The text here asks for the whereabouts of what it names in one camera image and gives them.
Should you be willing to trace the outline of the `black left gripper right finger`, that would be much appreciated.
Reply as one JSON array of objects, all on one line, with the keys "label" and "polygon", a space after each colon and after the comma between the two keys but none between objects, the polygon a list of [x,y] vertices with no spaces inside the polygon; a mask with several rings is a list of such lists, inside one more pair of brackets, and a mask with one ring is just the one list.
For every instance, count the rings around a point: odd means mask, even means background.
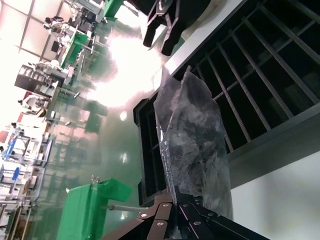
[{"label": "black left gripper right finger", "polygon": [[183,240],[266,240],[254,232],[198,204],[193,197],[177,202],[177,229]]}]

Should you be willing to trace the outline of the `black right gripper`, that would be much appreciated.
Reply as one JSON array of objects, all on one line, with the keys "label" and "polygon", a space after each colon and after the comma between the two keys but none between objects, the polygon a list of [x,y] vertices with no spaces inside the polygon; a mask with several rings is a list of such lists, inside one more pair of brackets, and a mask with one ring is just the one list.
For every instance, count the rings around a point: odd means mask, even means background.
[{"label": "black right gripper", "polygon": [[204,19],[212,8],[212,0],[157,0],[154,14],[147,17],[143,45],[153,48],[167,30],[161,53],[170,56],[182,32]]}]

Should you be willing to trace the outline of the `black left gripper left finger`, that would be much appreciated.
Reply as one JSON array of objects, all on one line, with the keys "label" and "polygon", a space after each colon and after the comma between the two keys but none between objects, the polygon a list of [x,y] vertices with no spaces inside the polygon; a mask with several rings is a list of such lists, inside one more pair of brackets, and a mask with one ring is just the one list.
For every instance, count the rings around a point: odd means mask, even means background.
[{"label": "black left gripper left finger", "polygon": [[125,224],[101,237],[102,240],[168,240],[173,232],[173,198],[155,196],[154,203]]}]

